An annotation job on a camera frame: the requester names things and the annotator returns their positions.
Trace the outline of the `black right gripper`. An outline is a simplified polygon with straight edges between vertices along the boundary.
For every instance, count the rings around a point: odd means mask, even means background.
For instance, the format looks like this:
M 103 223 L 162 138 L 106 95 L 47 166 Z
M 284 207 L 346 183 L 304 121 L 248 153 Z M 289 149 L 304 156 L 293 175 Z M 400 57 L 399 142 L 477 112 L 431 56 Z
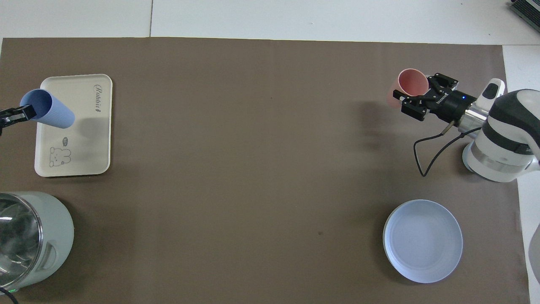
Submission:
M 428 83 L 430 88 L 437 92 L 452 91 L 444 92 L 441 96 L 436 96 L 434 100 L 428 100 L 425 104 L 425 95 L 411 96 L 399 90 L 394 90 L 393 98 L 400 102 L 402 113 L 422 122 L 428 110 L 430 110 L 431 113 L 444 122 L 459 123 L 461 117 L 465 114 L 465 110 L 469 109 L 471 104 L 478 99 L 455 90 L 459 81 L 441 73 L 428 75 Z

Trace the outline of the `pink cup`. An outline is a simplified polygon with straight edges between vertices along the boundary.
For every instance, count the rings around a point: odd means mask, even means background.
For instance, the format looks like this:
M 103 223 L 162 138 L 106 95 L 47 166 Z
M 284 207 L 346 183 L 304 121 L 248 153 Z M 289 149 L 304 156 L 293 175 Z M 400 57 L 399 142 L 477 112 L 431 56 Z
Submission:
M 414 68 L 407 68 L 399 72 L 386 94 L 388 106 L 397 109 L 401 108 L 401 102 L 399 99 L 394 98 L 394 90 L 408 96 L 421 96 L 429 91 L 429 82 L 424 73 Z

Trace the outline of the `blue ribbed cup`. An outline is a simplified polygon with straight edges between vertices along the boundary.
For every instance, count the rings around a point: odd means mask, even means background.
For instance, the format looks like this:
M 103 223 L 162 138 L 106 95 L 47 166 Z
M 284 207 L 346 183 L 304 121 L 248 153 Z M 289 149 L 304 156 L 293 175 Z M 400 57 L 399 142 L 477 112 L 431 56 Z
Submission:
M 44 89 L 33 89 L 21 99 L 20 106 L 32 106 L 32 120 L 52 127 L 66 129 L 75 122 L 75 114 L 54 95 Z

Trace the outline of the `cream rabbit print tray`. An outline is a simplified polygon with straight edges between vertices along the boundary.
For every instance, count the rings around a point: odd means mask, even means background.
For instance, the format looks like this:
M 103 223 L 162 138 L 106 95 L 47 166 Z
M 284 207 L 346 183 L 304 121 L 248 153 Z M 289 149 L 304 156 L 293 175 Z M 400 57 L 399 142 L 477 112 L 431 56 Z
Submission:
M 48 77 L 41 89 L 74 114 L 71 127 L 38 123 L 34 170 L 42 177 L 97 175 L 111 163 L 113 81 L 105 74 Z

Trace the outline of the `glass pot lid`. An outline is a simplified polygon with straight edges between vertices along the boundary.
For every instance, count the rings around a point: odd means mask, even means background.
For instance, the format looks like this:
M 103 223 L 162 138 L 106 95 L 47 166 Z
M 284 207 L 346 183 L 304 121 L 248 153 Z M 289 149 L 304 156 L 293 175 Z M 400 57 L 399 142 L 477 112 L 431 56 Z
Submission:
M 0 193 L 0 287 L 8 289 L 23 280 L 39 257 L 37 216 L 23 200 Z

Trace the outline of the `pale green electric pot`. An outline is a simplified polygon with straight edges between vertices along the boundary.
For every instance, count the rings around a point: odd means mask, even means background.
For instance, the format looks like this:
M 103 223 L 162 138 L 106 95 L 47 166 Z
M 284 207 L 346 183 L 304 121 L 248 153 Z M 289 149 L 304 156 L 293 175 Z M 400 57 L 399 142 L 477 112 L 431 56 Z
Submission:
M 45 280 L 56 272 L 69 256 L 73 246 L 75 227 L 72 217 L 62 202 L 43 192 L 8 192 L 27 203 L 35 212 L 40 231 L 39 257 L 32 271 L 13 291 Z

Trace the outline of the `dark laptop keyboard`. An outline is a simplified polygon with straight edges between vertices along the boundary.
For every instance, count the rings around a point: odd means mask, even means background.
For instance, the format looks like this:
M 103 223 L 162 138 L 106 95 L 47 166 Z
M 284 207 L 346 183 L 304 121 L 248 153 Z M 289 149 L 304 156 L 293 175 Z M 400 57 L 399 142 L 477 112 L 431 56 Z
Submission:
M 510 8 L 521 18 L 540 24 L 540 0 L 510 0 Z

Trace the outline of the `pale blue plate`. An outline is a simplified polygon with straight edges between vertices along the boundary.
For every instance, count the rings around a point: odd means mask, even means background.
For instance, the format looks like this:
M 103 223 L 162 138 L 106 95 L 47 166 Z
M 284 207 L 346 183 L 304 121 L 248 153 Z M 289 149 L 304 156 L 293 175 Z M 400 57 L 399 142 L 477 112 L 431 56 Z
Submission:
M 457 268 L 463 252 L 461 227 L 444 206 L 425 199 L 400 204 L 383 229 L 390 264 L 410 281 L 441 281 Z

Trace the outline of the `brown table mat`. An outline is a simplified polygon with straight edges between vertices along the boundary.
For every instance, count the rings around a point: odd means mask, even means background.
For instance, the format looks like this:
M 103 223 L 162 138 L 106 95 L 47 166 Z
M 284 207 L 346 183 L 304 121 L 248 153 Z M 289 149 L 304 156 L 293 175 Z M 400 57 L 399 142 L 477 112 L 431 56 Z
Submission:
M 35 122 L 0 137 L 0 192 L 70 211 L 73 249 L 22 304 L 525 304 L 517 183 L 462 164 L 459 140 L 419 175 L 439 133 L 386 103 L 398 73 L 505 78 L 501 46 L 210 40 L 5 39 L 0 107 L 51 76 L 113 81 L 112 155 L 97 176 L 34 171 Z M 424 198 L 457 219 L 455 271 L 414 283 L 389 263 L 388 215 Z

